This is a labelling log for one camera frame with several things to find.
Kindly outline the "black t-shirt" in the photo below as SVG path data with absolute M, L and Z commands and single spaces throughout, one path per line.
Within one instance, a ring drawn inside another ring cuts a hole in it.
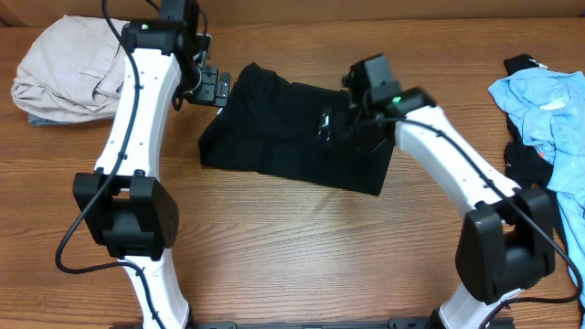
M 200 163 L 377 196 L 392 154 L 327 153 L 316 147 L 322 106 L 349 107 L 345 90 L 289 82 L 255 63 L 198 140 Z

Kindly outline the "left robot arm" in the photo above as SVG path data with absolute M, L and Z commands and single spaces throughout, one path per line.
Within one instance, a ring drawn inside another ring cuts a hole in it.
M 85 223 L 96 244 L 122 267 L 140 304 L 143 328 L 192 328 L 172 247 L 178 206 L 160 178 L 161 146 L 169 110 L 182 103 L 223 108 L 230 75 L 207 65 L 212 37 L 207 16 L 193 0 L 164 1 L 159 16 L 133 20 L 114 36 L 125 52 L 125 78 L 108 141 L 89 174 L 76 174 L 80 215 L 59 243 L 55 262 L 74 230 Z

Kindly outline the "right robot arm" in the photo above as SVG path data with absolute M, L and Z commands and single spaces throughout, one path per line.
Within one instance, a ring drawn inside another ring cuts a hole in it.
M 495 170 L 425 90 L 400 87 L 384 55 L 353 64 L 342 85 L 349 106 L 324 109 L 320 139 L 361 152 L 393 142 L 426 170 L 463 220 L 455 255 L 459 287 L 431 315 L 392 318 L 389 327 L 513 327 L 510 319 L 496 319 L 496 310 L 555 269 L 548 195 Z

